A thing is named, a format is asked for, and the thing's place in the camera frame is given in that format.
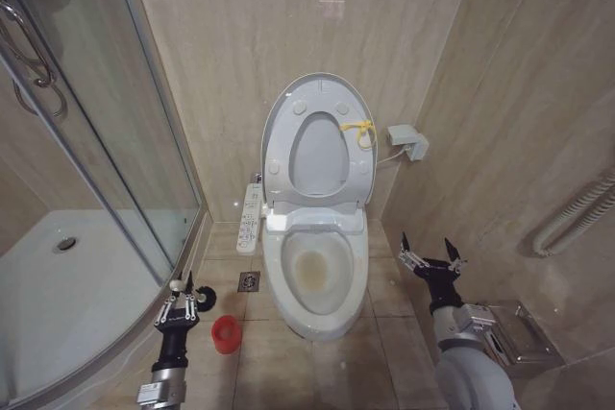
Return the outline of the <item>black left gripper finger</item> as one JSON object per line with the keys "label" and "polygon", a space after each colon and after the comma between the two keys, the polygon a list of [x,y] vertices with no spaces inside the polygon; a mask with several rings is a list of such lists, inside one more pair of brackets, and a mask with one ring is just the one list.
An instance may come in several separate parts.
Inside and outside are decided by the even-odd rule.
{"label": "black left gripper finger", "polygon": [[163,302],[155,320],[154,327],[166,326],[173,317],[174,311],[179,311],[181,319],[185,317],[185,282],[179,277],[169,283],[170,294]]}
{"label": "black left gripper finger", "polygon": [[193,276],[192,271],[189,271],[188,277],[184,286],[184,319],[191,324],[199,322],[196,297],[193,294]]}

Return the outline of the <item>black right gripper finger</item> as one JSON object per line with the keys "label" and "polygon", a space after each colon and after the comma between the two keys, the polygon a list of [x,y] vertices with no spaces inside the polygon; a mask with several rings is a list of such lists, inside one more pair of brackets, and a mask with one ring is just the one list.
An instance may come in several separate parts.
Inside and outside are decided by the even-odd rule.
{"label": "black right gripper finger", "polygon": [[415,274],[425,272],[429,268],[429,263],[412,251],[409,240],[404,231],[402,232],[401,249],[398,258],[411,272]]}
{"label": "black right gripper finger", "polygon": [[461,268],[467,263],[467,260],[462,259],[457,247],[448,239],[444,238],[447,255],[450,259],[449,270],[460,271]]}

